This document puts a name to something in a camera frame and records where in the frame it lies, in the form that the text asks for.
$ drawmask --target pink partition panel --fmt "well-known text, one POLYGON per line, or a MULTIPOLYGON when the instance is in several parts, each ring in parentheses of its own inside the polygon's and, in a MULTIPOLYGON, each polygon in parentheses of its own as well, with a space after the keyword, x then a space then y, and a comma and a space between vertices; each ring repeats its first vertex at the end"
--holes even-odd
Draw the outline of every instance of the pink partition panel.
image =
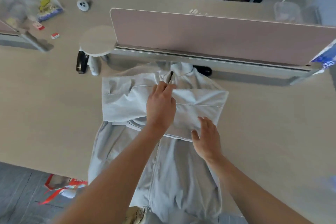
POLYGON ((112 9, 119 45, 305 65, 336 39, 336 28, 112 9))

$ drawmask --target hand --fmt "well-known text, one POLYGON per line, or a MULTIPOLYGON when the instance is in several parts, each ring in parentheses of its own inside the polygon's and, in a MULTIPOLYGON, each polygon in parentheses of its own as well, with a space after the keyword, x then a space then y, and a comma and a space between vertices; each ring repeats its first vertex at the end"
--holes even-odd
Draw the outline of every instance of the hand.
POLYGON ((147 101, 147 125, 165 133, 173 123, 176 113, 176 101, 171 97, 175 84, 161 81, 154 85, 147 101))
POLYGON ((191 132, 192 143, 197 154, 206 162, 216 160, 222 156, 221 138, 216 126, 208 117, 198 117, 201 123, 201 136, 196 130, 191 132))

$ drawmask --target white jacket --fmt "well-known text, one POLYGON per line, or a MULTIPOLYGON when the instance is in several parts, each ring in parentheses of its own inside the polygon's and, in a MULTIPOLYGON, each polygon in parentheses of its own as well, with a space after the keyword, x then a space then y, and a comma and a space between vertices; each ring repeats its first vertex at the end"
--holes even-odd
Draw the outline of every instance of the white jacket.
POLYGON ((170 71, 177 85, 174 122, 151 154, 130 206, 149 207, 162 222, 175 209, 199 219, 216 218, 222 210, 219 180, 196 153, 191 131, 200 131, 198 116, 217 124, 228 92, 187 63, 155 62, 103 78, 104 121, 95 138, 89 183, 145 125, 152 87, 167 82, 170 71))

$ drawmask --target left hand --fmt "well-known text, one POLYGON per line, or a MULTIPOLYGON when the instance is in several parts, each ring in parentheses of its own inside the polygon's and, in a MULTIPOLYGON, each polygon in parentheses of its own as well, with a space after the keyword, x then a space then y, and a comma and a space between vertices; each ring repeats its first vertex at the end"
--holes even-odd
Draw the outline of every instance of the left hand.
POLYGON ((165 133, 173 123, 176 113, 176 101, 172 98, 175 84, 166 84, 161 81, 154 85, 147 100, 147 125, 165 133))

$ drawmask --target blue packaging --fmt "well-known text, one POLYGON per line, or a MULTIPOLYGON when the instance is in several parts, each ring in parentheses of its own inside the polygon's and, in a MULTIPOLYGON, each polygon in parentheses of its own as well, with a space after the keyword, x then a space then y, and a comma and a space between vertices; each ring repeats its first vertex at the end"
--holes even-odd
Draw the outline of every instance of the blue packaging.
POLYGON ((322 63, 323 69, 336 64, 336 39, 328 45, 319 55, 312 60, 313 62, 322 63))

